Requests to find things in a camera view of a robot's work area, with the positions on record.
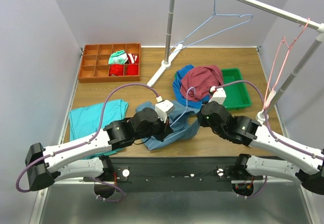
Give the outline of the grey-blue tank top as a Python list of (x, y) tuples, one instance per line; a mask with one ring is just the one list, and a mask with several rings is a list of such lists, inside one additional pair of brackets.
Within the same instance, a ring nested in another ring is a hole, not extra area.
[(199, 109), (186, 108), (175, 100), (171, 100), (171, 102), (174, 105), (174, 110), (169, 114), (169, 117), (173, 133), (168, 135), (163, 141), (159, 141), (153, 136), (149, 140), (144, 138), (142, 141), (145, 142), (144, 145), (149, 151), (168, 146), (177, 140), (190, 140), (197, 134), (200, 128), (196, 117)]

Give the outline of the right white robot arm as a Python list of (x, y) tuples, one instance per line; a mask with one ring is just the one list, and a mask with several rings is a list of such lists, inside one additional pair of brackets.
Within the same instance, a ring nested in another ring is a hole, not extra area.
[(297, 143), (246, 116), (232, 116), (215, 101), (205, 103), (197, 113), (202, 127), (235, 144), (256, 147), (278, 159), (240, 154), (228, 174), (234, 179), (271, 176), (294, 181), (310, 192), (323, 195), (323, 150)]

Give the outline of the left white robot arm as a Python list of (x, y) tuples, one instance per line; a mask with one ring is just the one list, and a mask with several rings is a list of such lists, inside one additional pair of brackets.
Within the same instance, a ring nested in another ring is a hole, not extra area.
[(86, 160), (90, 155), (131, 146), (136, 140), (154, 137), (163, 141), (173, 130), (169, 114), (174, 107), (145, 107), (133, 117), (113, 121), (86, 137), (44, 147), (32, 144), (25, 158), (30, 191), (39, 191), (55, 182), (78, 176), (109, 180), (112, 168), (101, 159)]

